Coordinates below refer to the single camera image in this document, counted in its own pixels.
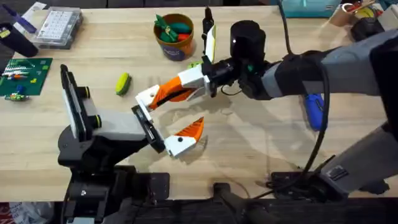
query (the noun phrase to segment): colorful cup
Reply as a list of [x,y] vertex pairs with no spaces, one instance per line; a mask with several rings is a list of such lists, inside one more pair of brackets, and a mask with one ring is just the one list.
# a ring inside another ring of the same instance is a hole
[[167,14],[163,16],[163,19],[167,24],[174,22],[183,22],[191,28],[191,34],[189,37],[181,42],[167,43],[160,40],[160,34],[162,29],[160,27],[154,26],[154,34],[156,36],[156,41],[159,43],[160,48],[162,48],[164,55],[173,61],[182,61],[189,58],[193,53],[193,22],[187,16],[182,14]]

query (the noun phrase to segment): gray robot arm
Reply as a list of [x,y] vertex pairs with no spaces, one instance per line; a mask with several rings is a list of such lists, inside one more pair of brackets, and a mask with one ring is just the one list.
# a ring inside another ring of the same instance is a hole
[[[239,83],[243,92],[256,100],[323,93],[322,78],[318,72],[314,72],[318,68],[307,63],[302,57],[305,56],[318,60],[324,65],[332,93],[381,95],[389,121],[339,156],[323,164],[316,174],[329,189],[334,191],[334,194],[347,196],[352,191],[364,187],[368,187],[367,190],[371,193],[381,194],[388,187],[377,189],[376,186],[369,189],[369,186],[398,174],[398,141],[392,130],[391,115],[388,115],[392,106],[386,104],[386,99],[391,96],[383,95],[377,77],[385,75],[380,73],[380,67],[383,67],[383,73],[386,71],[396,73],[394,72],[396,65],[391,63],[381,65],[382,56],[377,54],[376,49],[389,47],[394,51],[397,46],[398,30],[390,30],[347,47],[339,47],[326,52],[306,52],[274,63],[261,77],[262,91],[245,89],[248,85],[242,83],[242,80]],[[398,59],[396,53],[390,55]]]

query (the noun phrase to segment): cup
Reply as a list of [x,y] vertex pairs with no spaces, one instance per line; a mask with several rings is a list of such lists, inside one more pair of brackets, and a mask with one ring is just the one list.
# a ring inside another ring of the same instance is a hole
[[33,57],[39,51],[26,37],[9,23],[0,24],[0,42],[25,57]]
[[154,26],[154,34],[156,41],[159,43],[164,55],[173,61],[182,61],[189,58],[193,53],[193,22],[187,16],[182,14],[167,14],[163,16],[163,19],[167,24],[174,22],[183,22],[191,28],[191,34],[189,37],[181,42],[167,43],[160,39],[162,29]]

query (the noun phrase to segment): blue object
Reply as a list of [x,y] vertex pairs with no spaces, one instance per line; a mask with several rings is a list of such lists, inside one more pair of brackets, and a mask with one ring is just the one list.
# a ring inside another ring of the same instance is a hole
[[287,18],[331,17],[341,0],[283,0],[282,6]]
[[16,11],[12,10],[6,4],[3,4],[2,7],[10,14],[19,25],[21,25],[27,32],[34,34],[36,33],[36,28],[30,24],[26,19],[20,16]]
[[323,99],[321,94],[305,95],[305,111],[307,112],[308,122],[314,131],[319,131],[322,124]]
[[23,85],[17,85],[17,93],[23,95],[25,92],[25,87]]

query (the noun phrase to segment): black cable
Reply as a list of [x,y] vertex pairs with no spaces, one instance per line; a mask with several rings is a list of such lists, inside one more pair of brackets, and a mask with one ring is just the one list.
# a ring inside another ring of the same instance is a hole
[[276,2],[278,4],[280,15],[282,16],[282,22],[284,23],[286,50],[289,55],[293,55],[292,49],[290,48],[289,31],[287,30],[286,16],[284,8],[282,6],[282,1],[277,0]]
[[[282,16],[282,20],[284,22],[284,29],[285,29],[285,39],[286,39],[286,47],[287,47],[287,51],[289,52],[289,54],[293,54],[291,49],[290,49],[290,44],[289,44],[289,35],[287,33],[287,24],[286,24],[286,17],[283,11],[283,7],[282,7],[282,3],[280,0],[277,0],[278,6],[279,6],[279,10],[280,10],[280,14]],[[280,190],[284,190],[286,188],[292,187],[293,185],[295,185],[298,181],[300,181],[303,177],[306,176],[306,174],[309,172],[309,170],[311,169],[311,166],[313,165],[313,162],[315,160],[315,158],[318,155],[318,152],[320,150],[320,146],[322,144],[323,138],[325,137],[325,133],[326,133],[326,128],[328,126],[328,117],[329,117],[329,107],[330,107],[330,89],[329,89],[329,78],[325,69],[325,66],[316,61],[316,60],[312,60],[310,58],[305,59],[310,63],[313,63],[319,70],[320,73],[322,75],[322,79],[323,79],[323,91],[324,91],[324,109],[323,109],[323,114],[322,114],[322,123],[321,123],[321,128],[319,131],[319,135],[317,137],[317,141],[315,142],[315,145],[313,147],[313,150],[311,152],[310,157],[308,158],[307,164],[304,167],[304,170],[301,172],[301,174],[294,179],[293,181],[289,182],[288,184],[282,185],[280,186],[279,184],[276,183],[272,183],[272,182],[268,182],[267,186],[268,187],[273,187],[272,190],[260,194],[256,197],[254,197],[254,199],[259,199],[262,198],[266,195],[269,194],[273,194],[274,192],[278,192]]]
[[239,91],[237,91],[236,93],[227,93],[227,92],[224,91],[224,87],[225,87],[225,86],[226,86],[226,85],[223,85],[223,86],[221,87],[221,89],[220,89],[220,91],[221,91],[224,95],[227,95],[227,96],[234,96],[234,95],[237,95],[237,94],[239,94],[239,93],[242,92],[242,90],[239,90]]

